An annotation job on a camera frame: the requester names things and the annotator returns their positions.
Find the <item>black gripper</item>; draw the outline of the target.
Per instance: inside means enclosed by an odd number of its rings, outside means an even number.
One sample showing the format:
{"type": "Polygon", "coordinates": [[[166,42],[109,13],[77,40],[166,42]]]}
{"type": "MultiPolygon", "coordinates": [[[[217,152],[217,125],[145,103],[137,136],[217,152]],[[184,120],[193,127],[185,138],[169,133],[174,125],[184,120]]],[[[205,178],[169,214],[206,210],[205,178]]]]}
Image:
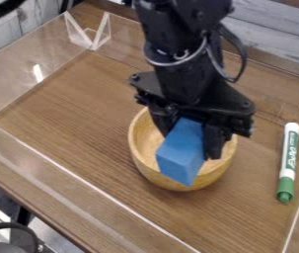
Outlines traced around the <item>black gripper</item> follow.
{"type": "Polygon", "coordinates": [[[216,73],[167,68],[130,77],[138,103],[147,106],[161,134],[167,136],[177,121],[188,118],[204,127],[205,157],[221,159],[226,137],[252,136],[253,100],[216,73]]]}

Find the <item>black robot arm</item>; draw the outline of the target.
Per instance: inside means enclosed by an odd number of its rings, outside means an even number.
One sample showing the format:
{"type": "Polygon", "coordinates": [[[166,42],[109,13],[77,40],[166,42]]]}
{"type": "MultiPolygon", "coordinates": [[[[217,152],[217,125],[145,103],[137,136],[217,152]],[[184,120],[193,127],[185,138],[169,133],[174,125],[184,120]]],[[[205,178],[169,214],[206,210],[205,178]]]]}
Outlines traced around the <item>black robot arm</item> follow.
{"type": "Polygon", "coordinates": [[[134,0],[153,67],[130,77],[138,103],[147,106],[162,134],[180,119],[201,124],[204,157],[220,159],[234,135],[252,136],[254,102],[225,71],[222,41],[248,59],[248,48],[224,24],[233,0],[134,0]]]}

